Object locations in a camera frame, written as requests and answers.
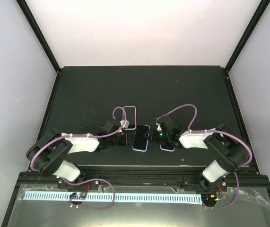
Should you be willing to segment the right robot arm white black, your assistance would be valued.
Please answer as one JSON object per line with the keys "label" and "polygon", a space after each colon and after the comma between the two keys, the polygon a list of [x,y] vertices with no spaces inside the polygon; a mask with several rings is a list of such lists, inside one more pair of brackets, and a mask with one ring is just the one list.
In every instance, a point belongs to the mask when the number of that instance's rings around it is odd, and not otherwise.
{"label": "right robot arm white black", "polygon": [[231,129],[222,124],[203,131],[179,129],[169,116],[156,120],[156,128],[144,133],[144,138],[170,149],[200,148],[209,151],[213,158],[192,185],[198,185],[202,191],[209,191],[216,180],[234,173],[238,168],[251,162],[251,148],[231,134]]}

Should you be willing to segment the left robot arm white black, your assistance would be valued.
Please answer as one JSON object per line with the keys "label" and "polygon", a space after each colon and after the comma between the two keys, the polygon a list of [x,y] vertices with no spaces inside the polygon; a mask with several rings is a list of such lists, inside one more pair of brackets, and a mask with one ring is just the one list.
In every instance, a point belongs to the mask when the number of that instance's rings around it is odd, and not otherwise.
{"label": "left robot arm white black", "polygon": [[30,168],[43,177],[64,178],[75,189],[81,188],[85,177],[76,164],[66,160],[68,154],[98,152],[117,146],[123,140],[128,120],[110,119],[95,133],[67,134],[52,129],[44,134],[26,153]]}

